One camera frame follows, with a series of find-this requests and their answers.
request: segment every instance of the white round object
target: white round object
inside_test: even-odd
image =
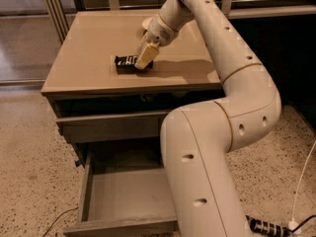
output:
[[[145,19],[145,20],[142,22],[141,26],[143,27],[144,30],[147,30],[147,31],[148,31],[148,26],[149,26],[149,23],[150,23],[150,21],[152,20],[152,18],[153,18],[153,17],[150,17],[150,18],[148,18],[148,19]]]
[[[296,221],[289,221],[288,222],[288,229],[294,230],[299,224]],[[300,235],[302,233],[302,229],[298,228],[293,234]]]

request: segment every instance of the floor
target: floor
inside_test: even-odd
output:
[[[0,19],[0,78],[45,77],[60,48],[49,18]],[[55,218],[78,206],[83,168],[59,135],[55,116],[37,87],[0,87],[0,236],[42,236]],[[229,153],[227,161],[246,214],[285,226],[315,133],[292,106],[261,141]],[[316,212],[316,156],[306,169],[295,208],[302,221]],[[64,236],[77,211],[63,215],[46,236]],[[316,235],[316,220],[302,237]],[[178,232],[160,237],[180,236]]]

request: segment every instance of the screw hole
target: screw hole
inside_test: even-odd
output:
[[[266,116],[263,117],[263,126],[268,125],[268,118]]]
[[[239,134],[244,135],[245,134],[245,126],[241,123],[239,124]]]
[[[194,201],[194,206],[196,206],[196,207],[206,205],[206,204],[207,204],[207,200],[205,198],[196,199]]]
[[[193,160],[195,158],[195,156],[193,154],[186,154],[182,157],[182,162],[190,162],[191,160]]]

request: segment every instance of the open drawer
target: open drawer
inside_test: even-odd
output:
[[[177,229],[159,137],[89,143],[77,224],[66,236],[125,237]]]

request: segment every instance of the wooden desk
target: wooden desk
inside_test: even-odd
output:
[[[134,54],[141,24],[154,13],[78,13],[41,90],[86,168],[78,221],[67,236],[175,229],[160,125],[172,109],[215,98],[221,87],[195,22],[161,48],[152,70],[117,72],[115,56]]]

